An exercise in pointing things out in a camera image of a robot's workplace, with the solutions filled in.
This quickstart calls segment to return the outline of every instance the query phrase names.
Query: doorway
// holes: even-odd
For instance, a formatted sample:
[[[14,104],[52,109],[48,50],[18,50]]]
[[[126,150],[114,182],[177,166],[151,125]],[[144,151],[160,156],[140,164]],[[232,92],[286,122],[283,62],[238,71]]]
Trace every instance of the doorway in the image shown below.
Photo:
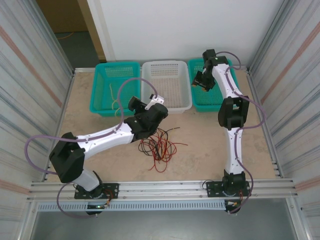
[[[36,0],[72,68],[105,63],[87,0]]]

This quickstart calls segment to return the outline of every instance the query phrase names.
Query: white robotic arm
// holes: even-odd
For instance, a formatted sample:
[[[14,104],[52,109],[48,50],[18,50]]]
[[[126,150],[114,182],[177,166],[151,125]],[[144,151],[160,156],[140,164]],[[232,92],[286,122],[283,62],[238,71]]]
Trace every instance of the white robotic arm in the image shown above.
[[[227,98],[239,98],[237,95],[234,94],[234,91],[236,91],[238,94],[241,94],[240,90],[238,89],[230,71],[227,71],[227,68],[229,65],[225,63],[218,64],[217,66],[214,66],[212,69],[212,76],[216,80],[216,82],[219,85],[220,91],[222,93],[223,99]],[[231,89],[226,74],[228,74],[228,78],[230,81],[230,84],[233,86],[233,89]],[[239,165],[235,152],[237,151],[237,155],[239,158],[239,161],[242,163],[242,154],[241,154],[241,137],[242,137],[242,130],[239,130],[237,132],[237,144],[236,144],[236,151],[235,151],[235,134],[236,131],[239,129],[239,127],[233,127],[230,130],[227,128],[224,128],[225,137],[226,137],[226,146],[227,146],[227,154],[228,158],[226,161],[225,171],[228,174],[241,174],[241,172],[244,171],[244,169]]]
[[[201,86],[204,91],[208,92],[215,86],[215,81],[218,83],[223,96],[218,122],[225,129],[228,155],[222,181],[207,182],[206,184],[208,197],[238,196],[240,191],[247,196],[250,187],[246,181],[244,169],[239,162],[242,163],[241,139],[243,131],[240,128],[247,120],[249,101],[238,96],[242,93],[231,75],[230,66],[225,56],[217,56],[214,49],[206,50],[202,56],[204,69],[202,72],[198,71],[192,85]]]
[[[71,132],[64,134],[63,138],[87,141],[59,141],[56,144],[49,158],[60,181],[73,182],[81,186],[92,198],[99,197],[103,190],[102,182],[95,172],[84,168],[84,161],[109,148],[153,135],[160,122],[168,116],[168,109],[163,105],[163,97],[151,95],[150,98],[151,101],[147,105],[132,97],[128,108],[135,111],[134,116],[125,119],[118,130],[117,126],[114,126],[88,135],[74,136]],[[110,132],[113,134],[99,137]]]

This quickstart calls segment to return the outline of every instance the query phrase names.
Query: plastic basket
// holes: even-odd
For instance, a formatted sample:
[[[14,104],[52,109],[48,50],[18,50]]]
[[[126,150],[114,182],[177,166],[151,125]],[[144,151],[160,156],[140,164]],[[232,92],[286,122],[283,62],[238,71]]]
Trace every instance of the plastic basket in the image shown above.
[[[195,78],[198,71],[204,70],[204,60],[202,58],[191,59],[188,61],[188,69],[189,69],[189,76],[190,76],[190,83],[192,83],[193,79]],[[234,79],[234,82],[237,87],[238,81],[236,77],[235,71],[231,68],[230,69],[231,75]],[[202,90],[201,87],[191,87],[191,94],[192,94],[192,102],[195,106],[195,109],[198,112],[218,112],[224,100],[222,93],[218,84],[213,87],[213,89],[205,92]]]
[[[188,66],[184,61],[150,61],[142,65],[142,78],[147,79],[164,98],[169,114],[182,114],[192,106]],[[153,90],[141,84],[141,100],[148,104]]]
[[[130,78],[140,77],[140,64],[138,62],[107,62],[95,67],[93,87],[90,101],[90,111],[103,117],[114,117],[119,108],[117,102],[118,90],[121,84]],[[128,103],[132,96],[140,98],[140,81],[128,82],[122,89],[120,101],[124,109],[124,115],[134,113],[128,109]]]

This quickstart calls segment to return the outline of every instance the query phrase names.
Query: metal wall panel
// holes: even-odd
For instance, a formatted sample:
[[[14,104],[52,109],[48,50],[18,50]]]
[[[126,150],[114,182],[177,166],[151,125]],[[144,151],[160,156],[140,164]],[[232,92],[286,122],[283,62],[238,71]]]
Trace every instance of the metal wall panel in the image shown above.
[[[0,1],[0,239],[13,239],[32,181],[42,180],[24,156],[30,136],[55,135],[73,77],[46,20],[32,0]],[[29,154],[41,168],[52,142]]]
[[[282,174],[320,238],[320,1],[288,1],[250,72]]]

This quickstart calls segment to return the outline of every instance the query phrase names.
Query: gray floor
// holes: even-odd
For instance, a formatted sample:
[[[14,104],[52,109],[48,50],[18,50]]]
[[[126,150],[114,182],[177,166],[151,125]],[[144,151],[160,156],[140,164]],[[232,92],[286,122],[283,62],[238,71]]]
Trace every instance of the gray floor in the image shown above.
[[[253,199],[221,210],[118,211],[75,219],[38,213],[33,240],[296,240],[285,199]]]
[[[71,34],[56,33],[57,39]],[[94,68],[100,63],[88,31],[75,32],[70,37],[58,40],[73,68]]]

